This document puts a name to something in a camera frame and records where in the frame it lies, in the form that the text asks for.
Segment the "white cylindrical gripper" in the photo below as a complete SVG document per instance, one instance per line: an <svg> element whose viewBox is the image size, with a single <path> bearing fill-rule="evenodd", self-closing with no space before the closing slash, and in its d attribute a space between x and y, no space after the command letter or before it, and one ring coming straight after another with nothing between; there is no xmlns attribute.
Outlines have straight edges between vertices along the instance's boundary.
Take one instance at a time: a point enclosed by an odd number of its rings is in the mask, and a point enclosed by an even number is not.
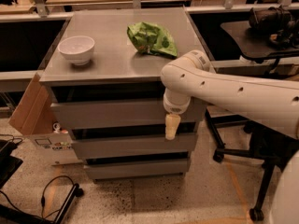
<svg viewBox="0 0 299 224"><path fill-rule="evenodd" d="M166 89L164 91L164 109L171 114L165 117L165 138L173 140L176 136L183 114L189 107L191 97Z"/></svg>

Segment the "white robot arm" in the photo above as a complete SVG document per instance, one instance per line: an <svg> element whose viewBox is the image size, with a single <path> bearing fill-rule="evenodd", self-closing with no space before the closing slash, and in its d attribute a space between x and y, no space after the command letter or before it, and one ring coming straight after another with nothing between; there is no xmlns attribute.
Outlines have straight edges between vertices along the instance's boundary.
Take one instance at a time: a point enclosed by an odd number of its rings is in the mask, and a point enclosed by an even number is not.
<svg viewBox="0 0 299 224"><path fill-rule="evenodd" d="M193 50L165 65L165 137L172 140L183 114L195 97L256 121L294 140L299 138L299 85L294 81L211 73L210 61ZM299 224L299 150L278 181L270 224Z"/></svg>

